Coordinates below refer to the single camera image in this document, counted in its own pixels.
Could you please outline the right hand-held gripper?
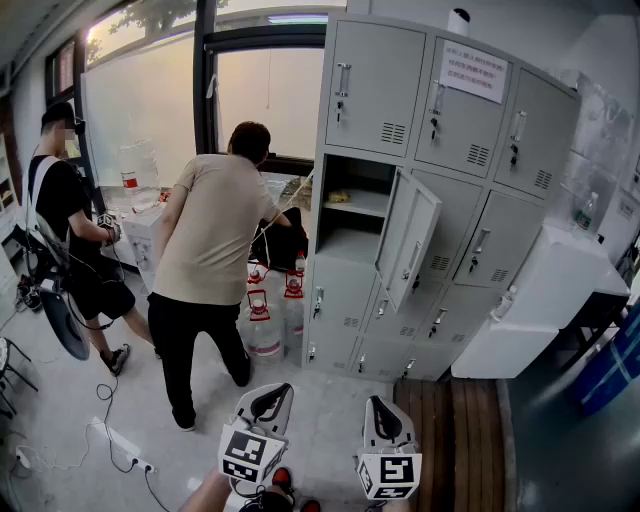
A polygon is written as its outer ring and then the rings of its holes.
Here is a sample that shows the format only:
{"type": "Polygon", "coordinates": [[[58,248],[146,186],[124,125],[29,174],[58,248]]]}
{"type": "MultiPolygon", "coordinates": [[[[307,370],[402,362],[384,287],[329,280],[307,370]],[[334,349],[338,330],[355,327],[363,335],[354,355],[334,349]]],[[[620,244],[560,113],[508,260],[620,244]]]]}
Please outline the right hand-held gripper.
{"type": "Polygon", "coordinates": [[[356,473],[366,497],[372,501],[409,499],[419,487],[422,466],[422,454],[413,443],[411,418],[395,403],[372,395],[366,401],[362,433],[364,447],[374,447],[378,437],[400,444],[358,450],[356,473]]]}

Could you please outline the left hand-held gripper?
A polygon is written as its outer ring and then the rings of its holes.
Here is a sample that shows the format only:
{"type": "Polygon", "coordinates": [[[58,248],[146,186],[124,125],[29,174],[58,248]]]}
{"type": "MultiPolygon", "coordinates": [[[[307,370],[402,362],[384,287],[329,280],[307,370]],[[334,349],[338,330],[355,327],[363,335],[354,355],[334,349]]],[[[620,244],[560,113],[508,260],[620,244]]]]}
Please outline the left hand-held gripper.
{"type": "Polygon", "coordinates": [[[218,449],[221,474],[255,485],[263,482],[288,448],[289,442],[283,435],[294,396],[289,383],[275,383],[253,389],[241,397],[235,410],[241,417],[223,426],[218,449]]]}

